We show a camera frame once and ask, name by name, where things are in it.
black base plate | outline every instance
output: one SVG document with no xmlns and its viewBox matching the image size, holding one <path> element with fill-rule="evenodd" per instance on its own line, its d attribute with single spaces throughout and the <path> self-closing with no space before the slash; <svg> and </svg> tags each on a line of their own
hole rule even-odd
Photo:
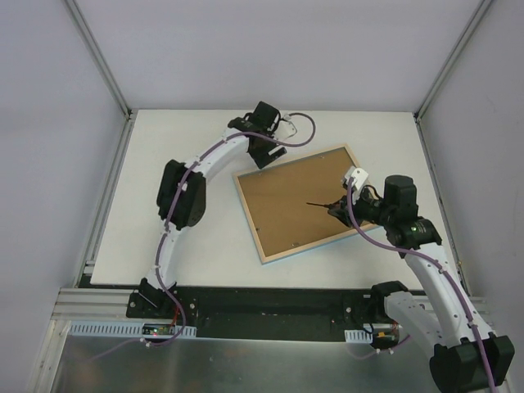
<svg viewBox="0 0 524 393">
<path fill-rule="evenodd" d="M 362 323 L 392 322 L 369 317 L 370 290 L 174 287 L 172 291 L 198 337 L 345 341 L 344 331 L 360 329 Z M 136 290 L 129 297 L 127 316 L 171 319 L 174 305 L 153 306 Z"/>
</svg>

metal plate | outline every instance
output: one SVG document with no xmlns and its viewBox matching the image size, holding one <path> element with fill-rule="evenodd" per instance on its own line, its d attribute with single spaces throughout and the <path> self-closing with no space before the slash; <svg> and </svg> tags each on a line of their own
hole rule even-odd
<svg viewBox="0 0 524 393">
<path fill-rule="evenodd" d="M 366 360 L 369 346 L 282 341 L 180 340 L 147 349 L 137 342 L 91 363 L 125 339 L 68 337 L 54 392 L 406 392 L 437 393 L 413 342 Z"/>
</svg>

white connector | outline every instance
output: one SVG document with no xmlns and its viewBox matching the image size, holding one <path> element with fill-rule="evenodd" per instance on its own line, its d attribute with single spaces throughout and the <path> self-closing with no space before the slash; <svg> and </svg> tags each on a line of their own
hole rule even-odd
<svg viewBox="0 0 524 393">
<path fill-rule="evenodd" d="M 296 130 L 295 125 L 291 121 L 289 115 L 284 115 L 282 121 L 278 123 L 278 128 L 275 131 L 274 138 L 277 141 L 284 142 L 285 140 L 296 135 L 298 131 Z"/>
<path fill-rule="evenodd" d="M 366 172 L 362 168 L 355 168 L 354 166 L 352 166 L 344 175 L 342 182 L 346 184 L 348 187 L 351 183 L 353 205 L 360 198 L 360 193 L 362 192 L 364 185 L 368 181 L 368 177 L 368 172 Z"/>
</svg>

black mounting bracket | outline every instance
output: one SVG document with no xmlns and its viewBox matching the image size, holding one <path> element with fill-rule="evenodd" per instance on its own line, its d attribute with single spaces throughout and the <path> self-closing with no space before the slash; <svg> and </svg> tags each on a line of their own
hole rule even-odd
<svg viewBox="0 0 524 393">
<path fill-rule="evenodd" d="M 165 165 L 156 197 L 156 204 L 159 207 L 158 215 L 162 219 L 167 218 L 178 184 L 186 171 L 187 167 L 183 162 L 171 160 Z M 204 175 L 192 171 L 187 177 L 186 184 L 187 187 L 180 193 L 170 220 L 178 230 L 196 225 L 206 212 L 206 178 Z"/>
</svg>

wooden frame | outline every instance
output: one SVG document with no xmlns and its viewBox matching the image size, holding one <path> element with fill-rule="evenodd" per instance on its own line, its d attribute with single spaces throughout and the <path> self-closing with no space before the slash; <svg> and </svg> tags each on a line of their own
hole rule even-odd
<svg viewBox="0 0 524 393">
<path fill-rule="evenodd" d="M 235 185 L 237 187 L 238 195 L 239 195 L 241 203 L 242 203 L 242 208 L 244 210 L 244 213 L 246 214 L 247 222 L 249 224 L 249 227 L 250 227 L 250 230 L 251 230 L 251 234 L 252 234 L 253 239 L 255 241 L 256 249 L 257 249 L 257 251 L 259 253 L 260 261 L 261 261 L 262 264 L 267 264 L 267 263 L 273 262 L 275 260 L 280 260 L 281 258 L 285 258 L 285 257 L 288 257 L 290 255 L 295 255 L 295 254 L 298 254 L 300 252 L 311 250 L 311 249 L 313 249 L 315 247 L 322 246 L 322 245 L 328 244 L 330 242 L 334 242 L 336 240 L 340 240 L 342 238 L 355 235 L 357 233 L 357 231 L 354 228 L 347 229 L 346 227 L 343 226 L 343 224 L 340 224 L 341 225 L 341 229 L 339 230 L 339 233 L 334 234 L 332 236 L 324 237 L 324 238 L 321 238 L 321 239 L 319 239 L 317 241 L 314 241 L 314 242 L 307 242 L 305 244 L 296 244 L 296 243 L 290 243 L 289 242 L 287 244 L 291 244 L 291 247 L 288 250 L 283 250 L 283 251 L 278 251 L 278 252 L 267 252 L 266 253 L 264 251 L 264 247 L 263 247 L 262 241 L 260 240 L 259 230 L 258 230 L 259 228 L 257 228 L 257 224 L 255 222 L 255 219 L 253 218 L 253 214 L 250 212 L 250 207 L 249 207 L 250 203 L 246 199 L 246 195 L 244 193 L 244 189 L 242 189 L 242 183 L 243 183 L 242 178 L 245 179 L 246 177 L 254 176 L 254 175 L 259 175 L 260 176 L 264 172 L 270 174 L 270 171 L 272 169 L 280 168 L 280 167 L 283 167 L 284 165 L 289 165 L 289 164 L 293 164 L 295 167 L 298 168 L 298 165 L 300 165 L 301 162 L 306 162 L 307 160 L 314 160 L 314 159 L 316 159 L 318 157 L 319 158 L 324 158 L 324 157 L 328 158 L 328 155 L 330 155 L 330 154 L 340 155 L 339 151 L 341 149 L 343 149 L 344 152 L 347 154 L 347 157 L 348 157 L 348 160 L 349 160 L 349 164 L 347 164 L 347 168 L 343 169 L 343 173 L 341 174 L 341 176 L 342 176 L 350 168 L 350 165 L 359 166 L 359 162 L 356 160 L 355 155 L 353 154 L 353 152 L 351 151 L 349 146 L 347 146 L 346 144 L 336 145 L 334 147 L 330 147 L 328 149 L 323 149 L 321 151 L 315 151 L 315 152 L 312 152 L 312 153 L 308 153 L 308 154 L 305 154 L 303 156 L 295 156 L 295 157 L 290 158 L 289 160 L 281 160 L 279 162 L 276 162 L 274 165 L 271 165 L 268 168 L 265 168 L 265 169 L 262 169 L 262 170 L 250 169 L 250 170 L 247 170 L 247 171 L 242 171 L 242 172 L 238 172 L 238 173 L 233 174 L 233 178 L 234 178 L 234 181 L 235 181 Z M 331 181 L 330 182 L 330 184 L 332 184 L 332 188 L 333 187 L 340 187 L 340 179 L 341 179 L 341 177 L 337 181 L 334 181 L 334 182 Z M 257 182 L 257 181 L 259 181 L 259 180 L 257 180 L 256 178 L 253 178 L 251 180 L 250 187 L 253 187 L 252 186 L 253 182 Z M 337 195 L 338 195 L 337 198 L 341 197 L 343 192 L 344 192 L 344 190 L 342 189 L 342 187 L 337 188 Z M 334 202 L 335 200 L 336 199 L 333 199 L 332 201 L 320 201 L 320 202 L 328 203 L 328 202 Z M 262 204 L 259 203 L 259 205 L 263 206 L 261 209 L 273 209 L 274 208 L 274 206 L 267 206 L 266 207 L 263 203 Z M 335 218 L 329 218 L 329 219 L 332 219 L 334 223 L 338 223 Z M 375 225 L 373 225 L 373 224 L 365 224 L 361 228 L 363 230 L 369 230 L 369 229 L 374 228 L 374 227 L 375 227 Z"/>
</svg>

